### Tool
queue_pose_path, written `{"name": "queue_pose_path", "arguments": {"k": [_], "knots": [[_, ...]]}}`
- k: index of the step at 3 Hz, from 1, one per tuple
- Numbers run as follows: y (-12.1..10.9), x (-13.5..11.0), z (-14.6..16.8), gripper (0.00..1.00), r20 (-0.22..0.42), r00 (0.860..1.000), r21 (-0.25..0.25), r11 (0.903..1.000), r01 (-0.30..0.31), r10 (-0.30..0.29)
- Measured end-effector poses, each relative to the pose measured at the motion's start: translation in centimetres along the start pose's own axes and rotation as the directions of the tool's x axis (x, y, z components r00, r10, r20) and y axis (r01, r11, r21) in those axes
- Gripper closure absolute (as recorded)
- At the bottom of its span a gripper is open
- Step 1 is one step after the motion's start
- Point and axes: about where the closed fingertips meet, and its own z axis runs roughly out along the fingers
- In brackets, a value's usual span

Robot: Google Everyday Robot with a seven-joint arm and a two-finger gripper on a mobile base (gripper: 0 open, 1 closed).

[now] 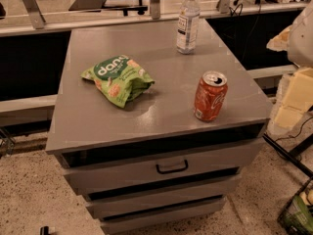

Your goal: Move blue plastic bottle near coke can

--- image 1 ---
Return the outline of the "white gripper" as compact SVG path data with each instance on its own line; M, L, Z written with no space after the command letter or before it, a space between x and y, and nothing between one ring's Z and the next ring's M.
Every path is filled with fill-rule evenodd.
M288 58L300 67L290 78L287 91L274 122L285 129L293 127L313 106L313 0L293 21L274 38L266 48L281 52L288 50Z

